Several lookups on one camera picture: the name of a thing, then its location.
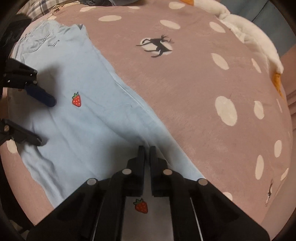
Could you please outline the white goose plush toy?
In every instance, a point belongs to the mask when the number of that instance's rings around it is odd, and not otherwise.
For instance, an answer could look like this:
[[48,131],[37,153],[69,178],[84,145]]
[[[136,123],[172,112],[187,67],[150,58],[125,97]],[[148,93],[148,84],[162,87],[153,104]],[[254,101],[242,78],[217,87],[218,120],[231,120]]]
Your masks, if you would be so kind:
[[252,53],[262,62],[264,69],[281,97],[282,93],[281,75],[284,67],[281,63],[278,51],[263,30],[244,17],[234,15],[223,4],[218,1],[183,1],[186,4],[203,9],[215,15]]

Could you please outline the blue curtain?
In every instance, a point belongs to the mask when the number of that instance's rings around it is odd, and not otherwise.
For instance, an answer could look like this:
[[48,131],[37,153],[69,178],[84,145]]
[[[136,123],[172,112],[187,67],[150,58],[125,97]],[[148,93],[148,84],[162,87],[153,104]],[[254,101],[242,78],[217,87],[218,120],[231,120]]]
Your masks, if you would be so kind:
[[295,35],[280,11],[265,0],[223,0],[232,14],[242,16],[263,30],[273,41],[279,56],[283,56],[293,45]]

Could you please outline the plaid grey cloth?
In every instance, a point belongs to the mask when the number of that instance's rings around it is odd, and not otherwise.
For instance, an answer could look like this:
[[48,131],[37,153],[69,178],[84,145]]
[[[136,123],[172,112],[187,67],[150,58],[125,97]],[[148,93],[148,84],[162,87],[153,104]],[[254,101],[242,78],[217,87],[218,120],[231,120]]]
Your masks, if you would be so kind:
[[72,0],[30,0],[19,11],[19,14],[25,14],[32,21],[48,14],[55,6],[61,6],[68,3],[75,3]]

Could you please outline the light blue denim pants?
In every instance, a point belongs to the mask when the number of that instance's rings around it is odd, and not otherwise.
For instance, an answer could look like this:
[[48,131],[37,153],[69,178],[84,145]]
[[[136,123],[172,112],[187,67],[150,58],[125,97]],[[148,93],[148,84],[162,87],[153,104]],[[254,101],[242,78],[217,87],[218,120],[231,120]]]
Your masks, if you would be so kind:
[[84,25],[39,23],[17,43],[13,57],[37,70],[55,97],[49,108],[25,91],[8,90],[9,118],[44,145],[19,144],[18,153],[53,207],[89,178],[124,169],[139,146],[155,146],[170,169],[197,180],[201,173],[149,105],[115,73]]

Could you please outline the dark folded jeans stack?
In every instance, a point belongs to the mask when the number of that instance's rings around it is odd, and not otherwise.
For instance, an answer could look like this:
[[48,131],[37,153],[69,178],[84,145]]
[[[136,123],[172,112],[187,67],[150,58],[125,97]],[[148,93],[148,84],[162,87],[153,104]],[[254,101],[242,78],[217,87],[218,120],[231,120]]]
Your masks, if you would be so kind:
[[128,6],[137,0],[79,0],[79,3],[87,6]]

